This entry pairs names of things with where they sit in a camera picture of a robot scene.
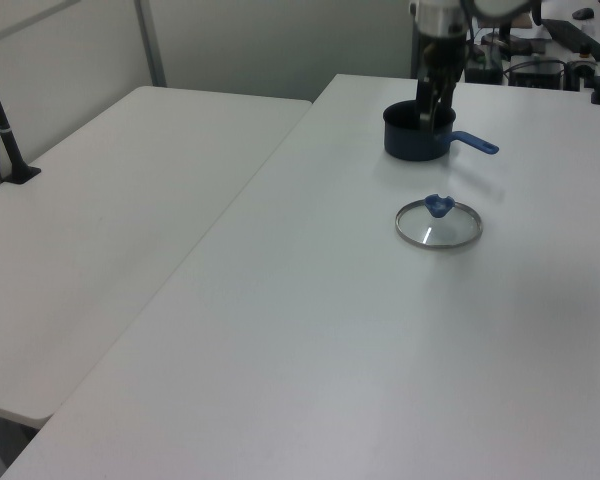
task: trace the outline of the floor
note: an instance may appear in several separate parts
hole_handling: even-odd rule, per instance
[[[37,430],[0,418],[0,461],[9,467],[33,439]]]

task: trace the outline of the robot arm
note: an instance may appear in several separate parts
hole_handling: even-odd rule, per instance
[[[504,23],[541,0],[412,0],[411,13],[426,47],[425,73],[418,81],[416,102],[420,129],[434,128],[438,105],[451,107],[453,90],[468,58],[466,37],[472,18]]]

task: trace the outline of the white tabletop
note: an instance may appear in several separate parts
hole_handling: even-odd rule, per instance
[[[41,426],[308,108],[140,88],[0,186],[0,415]]]
[[[415,87],[336,77],[5,480],[600,479],[600,107],[461,84],[500,153],[406,163]],[[398,237],[429,193],[477,244]]]

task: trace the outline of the lid rim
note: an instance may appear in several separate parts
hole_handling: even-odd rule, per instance
[[[402,216],[405,213],[413,210],[416,207],[420,207],[420,206],[424,206],[426,208],[424,200],[416,200],[415,202],[411,202],[408,205],[405,205],[404,207],[402,207],[400,209],[400,211],[398,211],[398,213],[396,214],[396,221],[395,221],[396,231],[398,232],[398,235],[400,236],[400,238],[402,238],[407,243],[410,243],[411,245],[423,248],[425,250],[449,250],[452,248],[464,247],[465,245],[469,245],[470,243],[475,242],[482,236],[482,218],[480,218],[480,215],[478,214],[478,212],[476,212],[470,206],[465,205],[464,203],[456,202],[454,208],[458,208],[458,209],[464,211],[465,213],[468,213],[469,216],[471,218],[473,218],[473,220],[476,222],[476,226],[477,226],[476,234],[473,237],[469,238],[468,240],[457,243],[455,245],[428,245],[426,243],[418,242],[417,240],[414,240],[413,238],[409,237],[406,233],[404,233],[402,231],[402,229],[400,228],[400,219],[402,218]]]

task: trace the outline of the saucepan handle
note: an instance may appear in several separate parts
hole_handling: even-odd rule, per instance
[[[447,135],[442,135],[438,139],[438,141],[445,143],[451,143],[454,140],[459,140],[460,142],[466,143],[467,145],[470,145],[473,148],[476,148],[489,155],[495,155],[500,150],[494,144],[482,140],[481,138],[478,138],[475,135],[471,135],[467,132],[451,132]]]

